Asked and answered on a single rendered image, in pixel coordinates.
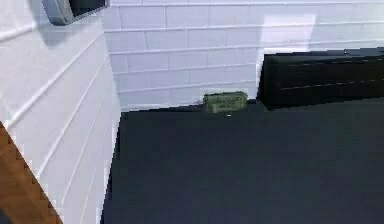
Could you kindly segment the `green rectangular block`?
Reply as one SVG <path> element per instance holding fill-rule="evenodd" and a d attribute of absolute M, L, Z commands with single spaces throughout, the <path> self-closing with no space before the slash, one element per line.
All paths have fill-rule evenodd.
<path fill-rule="evenodd" d="M 237 111 L 247 106 L 248 95 L 242 91 L 205 94 L 203 104 L 207 112 Z"/>

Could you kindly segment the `black cabinet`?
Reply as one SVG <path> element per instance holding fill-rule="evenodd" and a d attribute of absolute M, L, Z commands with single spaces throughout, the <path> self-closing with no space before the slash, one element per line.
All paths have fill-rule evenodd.
<path fill-rule="evenodd" d="M 269 109 L 384 97 L 384 47 L 264 56 L 257 99 Z"/>

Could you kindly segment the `brown wooden door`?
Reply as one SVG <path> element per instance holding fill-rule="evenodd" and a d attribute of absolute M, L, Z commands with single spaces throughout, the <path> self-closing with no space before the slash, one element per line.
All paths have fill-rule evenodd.
<path fill-rule="evenodd" d="M 12 224 L 63 224 L 1 122 L 0 210 Z"/>

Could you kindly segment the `grey framed wall mirror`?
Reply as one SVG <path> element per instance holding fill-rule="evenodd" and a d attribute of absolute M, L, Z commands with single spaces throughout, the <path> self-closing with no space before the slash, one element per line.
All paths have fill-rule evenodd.
<path fill-rule="evenodd" d="M 67 26 L 110 6 L 110 0 L 42 0 L 49 22 Z"/>

